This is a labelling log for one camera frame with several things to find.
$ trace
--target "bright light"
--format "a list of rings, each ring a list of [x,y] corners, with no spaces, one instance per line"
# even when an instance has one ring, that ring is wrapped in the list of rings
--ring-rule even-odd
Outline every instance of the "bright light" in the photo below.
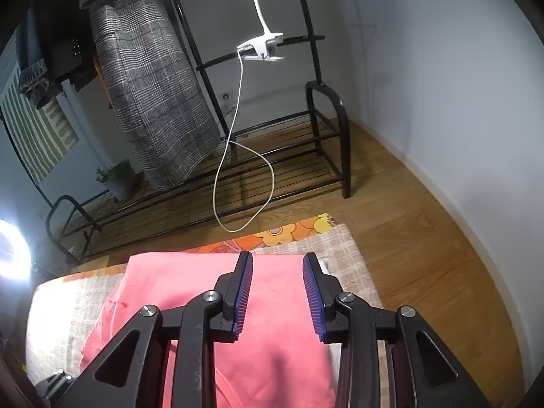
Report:
[[[10,279],[28,279],[31,274],[31,251],[23,235],[9,222],[0,219],[0,235],[9,241],[12,253],[0,250],[0,275]]]

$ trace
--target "pink fabric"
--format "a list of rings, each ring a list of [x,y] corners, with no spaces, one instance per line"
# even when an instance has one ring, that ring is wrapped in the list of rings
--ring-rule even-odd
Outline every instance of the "pink fabric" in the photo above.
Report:
[[[216,344],[219,408],[329,408],[335,404],[325,345],[314,333],[302,275],[303,255],[253,255],[244,329],[234,344]],[[83,346],[83,370],[143,305],[185,305],[233,271],[238,254],[144,253],[102,308]],[[170,408],[173,359],[164,408]]]

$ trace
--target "striped curtain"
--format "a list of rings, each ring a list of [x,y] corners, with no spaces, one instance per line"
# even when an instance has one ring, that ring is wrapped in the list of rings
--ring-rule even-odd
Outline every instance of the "striped curtain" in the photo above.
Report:
[[[56,99],[36,110],[19,94],[20,73],[16,65],[0,92],[0,106],[21,159],[40,183],[79,139]]]

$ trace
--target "ribbed blue pad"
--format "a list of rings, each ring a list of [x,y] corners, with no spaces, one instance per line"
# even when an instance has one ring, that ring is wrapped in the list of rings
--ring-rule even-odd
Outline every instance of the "ribbed blue pad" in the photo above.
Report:
[[[244,274],[241,277],[240,291],[235,303],[235,324],[234,331],[237,337],[244,327],[245,312],[248,309],[249,290],[251,288],[251,278],[253,277],[253,259],[249,255],[245,265]]]
[[[309,260],[304,256],[303,260],[303,279],[306,287],[306,296],[308,297],[309,311],[312,315],[313,330],[319,336],[319,340],[325,338],[325,306],[317,289],[316,278],[313,276]]]

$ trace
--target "metal screw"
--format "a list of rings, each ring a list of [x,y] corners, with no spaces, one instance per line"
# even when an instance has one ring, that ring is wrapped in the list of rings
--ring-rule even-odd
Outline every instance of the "metal screw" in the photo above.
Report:
[[[155,305],[144,305],[140,309],[140,314],[144,318],[148,318],[149,316],[153,316],[155,313],[157,313],[157,308]]]
[[[342,293],[338,295],[338,299],[341,302],[353,302],[355,300],[355,295],[349,291],[342,291]]]
[[[210,291],[206,291],[206,293],[204,293],[202,297],[207,302],[213,302],[219,299],[219,293],[215,290],[210,290]]]
[[[415,310],[408,305],[404,305],[404,307],[401,308],[401,315],[405,318],[412,318],[415,316]]]

